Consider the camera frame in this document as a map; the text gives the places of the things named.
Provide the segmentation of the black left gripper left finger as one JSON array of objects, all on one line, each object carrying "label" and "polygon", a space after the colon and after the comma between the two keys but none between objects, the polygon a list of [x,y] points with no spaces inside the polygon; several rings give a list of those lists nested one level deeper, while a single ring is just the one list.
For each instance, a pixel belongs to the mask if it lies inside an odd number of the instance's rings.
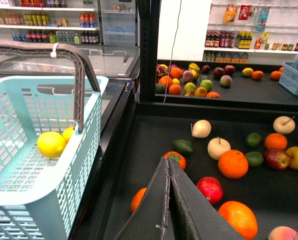
[{"label": "black left gripper left finger", "polygon": [[171,189],[169,160],[162,157],[139,206],[115,238],[174,240],[170,211]]}]

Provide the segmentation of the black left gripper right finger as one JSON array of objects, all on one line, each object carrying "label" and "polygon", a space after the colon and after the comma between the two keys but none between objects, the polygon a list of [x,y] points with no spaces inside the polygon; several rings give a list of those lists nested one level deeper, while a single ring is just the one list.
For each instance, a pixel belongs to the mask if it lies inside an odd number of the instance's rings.
[{"label": "black left gripper right finger", "polygon": [[242,240],[209,203],[175,160],[170,167],[170,211],[176,240]]}]

